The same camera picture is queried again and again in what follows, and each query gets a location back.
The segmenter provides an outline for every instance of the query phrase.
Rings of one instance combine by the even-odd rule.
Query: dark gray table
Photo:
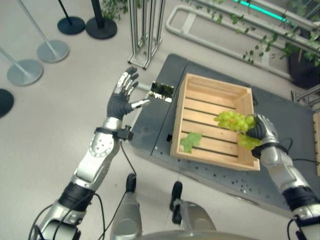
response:
[[[285,137],[293,139],[289,152],[290,157],[316,160],[311,109],[255,86],[249,86],[247,83],[175,54],[167,57],[156,79],[158,83],[174,86],[172,103],[149,97],[151,104],[143,108],[133,126],[132,147],[139,155],[156,164],[178,171],[196,181],[268,211],[289,217],[290,212],[285,199],[278,192],[267,169],[262,164],[261,171],[236,171],[170,156],[171,142],[169,140],[174,129],[179,86],[186,73],[252,87],[254,112],[267,116],[275,124],[280,140]],[[288,140],[281,142],[285,147],[288,147],[289,143]],[[294,165],[305,176],[319,198],[320,178],[317,176],[315,163],[295,161]]]

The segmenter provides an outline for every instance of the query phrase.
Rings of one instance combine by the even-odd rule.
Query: plant leaf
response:
[[[272,34],[272,40],[277,41],[277,39],[278,39],[278,34],[277,33]]]
[[[186,137],[180,140],[180,145],[183,146],[183,152],[191,153],[191,148],[199,146],[202,138],[201,133],[190,132]]]
[[[221,24],[223,17],[224,17],[224,16],[223,16],[222,14],[219,14],[219,17],[218,17],[218,19],[216,20],[216,22],[217,22],[218,24]]]

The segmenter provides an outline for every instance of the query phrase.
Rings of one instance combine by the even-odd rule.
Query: teal light strip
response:
[[[246,1],[241,1],[240,4],[242,4],[242,5],[244,5],[244,6],[247,6],[247,7],[249,6],[249,8],[252,8],[252,9],[254,9],[254,10],[257,10],[257,11],[263,13],[263,14],[266,14],[266,15],[268,15],[268,16],[270,16],[270,17],[273,17],[273,18],[275,18],[275,19],[278,19],[278,20],[280,20],[280,21],[283,21],[283,22],[284,22],[284,21],[286,20],[286,19],[283,18],[282,16],[279,16],[279,15],[277,15],[277,14],[274,14],[274,13],[270,12],[270,11],[267,11],[267,10],[265,10],[265,9],[259,7],[259,6],[256,6],[256,5],[253,5],[253,4],[249,4],[249,3],[247,3]]]

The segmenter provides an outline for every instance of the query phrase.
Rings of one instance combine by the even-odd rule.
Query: metal rack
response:
[[[162,41],[161,30],[164,19],[166,0],[159,1],[156,36],[154,37],[154,24],[156,13],[156,0],[142,0],[141,38],[138,39],[138,10],[137,0],[128,0],[132,55],[128,59],[130,64],[147,69],[152,57],[155,55]]]
[[[299,103],[300,101],[306,102],[306,104],[312,108],[315,104],[320,103],[320,97],[314,100],[309,99],[309,95],[320,93],[320,84],[306,90],[303,93],[298,93],[297,91],[291,91],[292,101],[295,103]]]
[[[199,5],[202,5],[206,8],[209,8],[209,9],[215,9],[215,10],[222,12],[222,13],[225,13],[225,14],[229,14],[229,15],[235,14],[238,17],[241,17],[243,21],[249,23],[250,25],[255,26],[257,28],[260,28],[266,32],[276,33],[279,35],[279,37],[285,39],[286,42],[292,43],[295,46],[297,46],[303,50],[306,50],[308,52],[318,54],[320,51],[318,49],[319,46],[317,46],[315,44],[310,44],[307,39],[305,39],[301,36],[296,36],[293,39],[292,37],[288,36],[287,30],[285,30],[279,26],[276,26],[274,24],[270,24],[262,19],[259,19],[255,16],[250,15],[250,14],[247,14],[243,11],[233,9],[233,8],[228,7],[226,5],[223,5],[223,4],[215,4],[215,3],[212,3],[212,1],[208,1],[208,0],[192,0],[192,2],[199,4]],[[279,13],[281,15],[283,15],[284,12],[286,12],[285,15],[286,15],[287,20],[289,20],[289,21],[297,24],[301,28],[307,29],[309,31],[314,30],[318,27],[312,21],[304,19],[295,13],[286,11],[284,8],[278,7],[274,4],[271,4],[271,3],[268,3],[265,1],[261,1],[261,0],[253,0],[253,1],[251,1],[251,3],[263,6],[264,8],[270,9],[270,10],[272,10],[276,13]],[[171,22],[172,22],[175,14],[178,10],[182,10],[182,11],[185,11],[188,13],[188,17],[186,18],[185,23],[182,28],[176,28],[176,27],[171,26]],[[172,13],[170,14],[170,16],[166,22],[165,27],[169,32],[171,32],[175,35],[178,35],[184,39],[188,39],[192,42],[198,43],[198,44],[203,45],[207,48],[213,49],[215,51],[221,52],[221,53],[226,54],[230,57],[233,57],[235,59],[238,59],[240,61],[248,63],[248,61],[246,59],[243,59],[243,54],[231,51],[231,50],[229,50],[221,45],[218,45],[212,41],[208,41],[208,40],[202,39],[196,35],[190,34],[189,31],[190,31],[196,17],[200,17],[200,18],[206,19],[211,22],[216,22],[218,19],[218,16],[216,16],[212,19],[211,14],[208,14],[202,10],[196,10],[192,7],[188,7],[185,5],[179,5],[179,6],[175,7],[174,10],[172,11]],[[233,29],[233,30],[238,29],[238,27],[235,27],[234,25],[227,23],[227,22],[224,22],[224,21],[221,22],[221,25],[223,25],[224,27],[227,27],[229,29]],[[263,37],[262,35],[258,35],[258,34],[251,33],[251,32],[248,32],[246,34],[246,36],[254,38],[256,40],[260,40]],[[281,46],[281,44],[279,44],[277,42],[275,42],[272,46],[275,48],[278,48],[278,49],[283,48],[283,46]],[[270,66],[269,54],[267,52],[263,55],[261,62],[255,61],[253,66],[256,66],[258,68],[261,68],[263,70],[271,72],[271,73],[278,75],[282,78],[289,79],[289,80],[291,79],[291,76],[287,72],[281,71],[279,69],[276,69],[275,67]]]

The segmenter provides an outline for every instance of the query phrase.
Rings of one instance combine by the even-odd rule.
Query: black cable clip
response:
[[[277,142],[267,142],[265,144],[262,144],[260,146],[256,146],[254,149],[251,150],[252,156],[254,156],[257,159],[260,159],[261,157],[261,151],[265,148],[269,148],[269,147],[276,147],[278,149],[281,149],[283,152],[285,152],[286,154],[288,154],[287,149],[282,146],[281,144],[277,143]]]
[[[123,140],[129,140],[131,141],[134,137],[134,133],[130,131],[131,126],[125,125],[125,128],[121,129],[117,132],[116,137]]]

